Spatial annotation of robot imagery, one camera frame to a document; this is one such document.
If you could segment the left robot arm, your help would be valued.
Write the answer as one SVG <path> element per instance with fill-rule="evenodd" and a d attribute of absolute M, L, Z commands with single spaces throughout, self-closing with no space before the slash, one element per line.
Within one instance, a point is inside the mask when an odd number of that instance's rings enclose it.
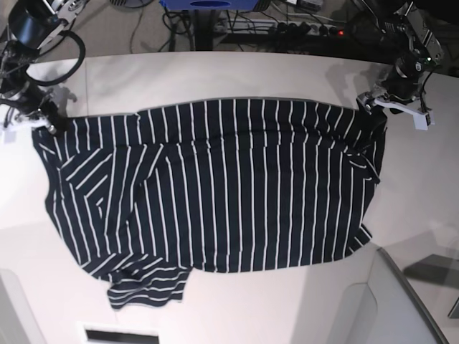
<path fill-rule="evenodd" d="M 369 114 L 388 109 L 412 116 L 418 130 L 435 124 L 426 101 L 426 84 L 441 67 L 444 52 L 426 23 L 425 13 L 414 1 L 353 1 L 396 56 L 390 67 L 381 69 L 370 90 L 356 101 Z"/>

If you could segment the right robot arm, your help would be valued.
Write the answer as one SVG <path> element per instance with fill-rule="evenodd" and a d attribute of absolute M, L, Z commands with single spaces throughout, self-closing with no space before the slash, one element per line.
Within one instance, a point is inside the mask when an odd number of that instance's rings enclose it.
<path fill-rule="evenodd" d="M 67 131 L 69 120 L 59 114 L 50 88 L 73 76 L 85 59 L 85 44 L 72 31 L 72 24 L 86 5 L 86 1 L 15 1 L 7 6 L 1 33 L 1 104 L 13 113 L 5 116 L 3 129 L 44 128 L 57 137 Z M 56 37 L 76 43 L 76 63 L 53 80 L 33 78 L 29 67 Z"/>

